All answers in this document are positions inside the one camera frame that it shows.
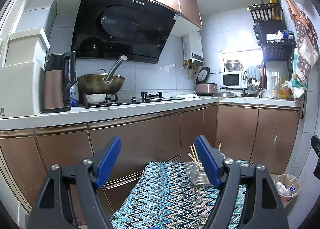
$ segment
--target white bowl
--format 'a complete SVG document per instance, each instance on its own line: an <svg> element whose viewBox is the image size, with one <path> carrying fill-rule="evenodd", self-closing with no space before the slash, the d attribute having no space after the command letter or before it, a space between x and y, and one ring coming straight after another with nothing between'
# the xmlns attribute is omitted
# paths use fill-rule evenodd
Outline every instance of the white bowl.
<svg viewBox="0 0 320 229"><path fill-rule="evenodd" d="M85 95L88 103L103 103L106 99L106 94Z"/></svg>

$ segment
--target rice cooker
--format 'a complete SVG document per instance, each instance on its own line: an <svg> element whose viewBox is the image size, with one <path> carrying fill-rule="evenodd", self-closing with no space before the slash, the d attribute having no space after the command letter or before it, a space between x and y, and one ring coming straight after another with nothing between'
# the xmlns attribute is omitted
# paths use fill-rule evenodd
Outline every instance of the rice cooker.
<svg viewBox="0 0 320 229"><path fill-rule="evenodd" d="M210 68L205 66L200 66L196 75L196 93L197 95L214 95L218 92L218 85L215 83L207 83L207 79L210 74Z"/></svg>

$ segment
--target dish soap bottle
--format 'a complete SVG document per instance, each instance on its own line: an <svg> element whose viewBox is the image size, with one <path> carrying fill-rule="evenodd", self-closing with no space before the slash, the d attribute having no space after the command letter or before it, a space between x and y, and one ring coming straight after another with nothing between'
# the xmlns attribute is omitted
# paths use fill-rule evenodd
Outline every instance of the dish soap bottle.
<svg viewBox="0 0 320 229"><path fill-rule="evenodd" d="M277 72L271 72L271 96L278 98L278 74Z"/></svg>

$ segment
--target open rice cooker lid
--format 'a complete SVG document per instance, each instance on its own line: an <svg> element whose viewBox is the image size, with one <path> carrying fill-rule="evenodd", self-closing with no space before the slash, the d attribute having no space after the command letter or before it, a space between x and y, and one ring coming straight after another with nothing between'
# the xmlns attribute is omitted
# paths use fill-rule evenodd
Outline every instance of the open rice cooker lid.
<svg viewBox="0 0 320 229"><path fill-rule="evenodd" d="M200 66L197 73L196 73L196 84L204 84L210 74L210 68L209 67L205 67L205 66Z"/></svg>

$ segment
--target blue rubber pad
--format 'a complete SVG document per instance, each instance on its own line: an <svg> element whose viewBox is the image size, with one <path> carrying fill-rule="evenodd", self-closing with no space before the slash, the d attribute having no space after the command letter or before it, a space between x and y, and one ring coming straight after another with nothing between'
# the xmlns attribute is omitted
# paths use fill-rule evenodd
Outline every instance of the blue rubber pad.
<svg viewBox="0 0 320 229"><path fill-rule="evenodd" d="M100 188L103 184L105 184L109 178L109 175L112 171L112 168L118 158L118 155L121 150L121 139L117 136L106 155L103 157L100 165L98 166L97 179L95 181L96 188Z"/></svg>
<svg viewBox="0 0 320 229"><path fill-rule="evenodd" d="M218 166L199 136L195 139L195 146L199 160L204 167L204 171L207 174L210 183L216 188L219 188L222 181L219 178Z"/></svg>

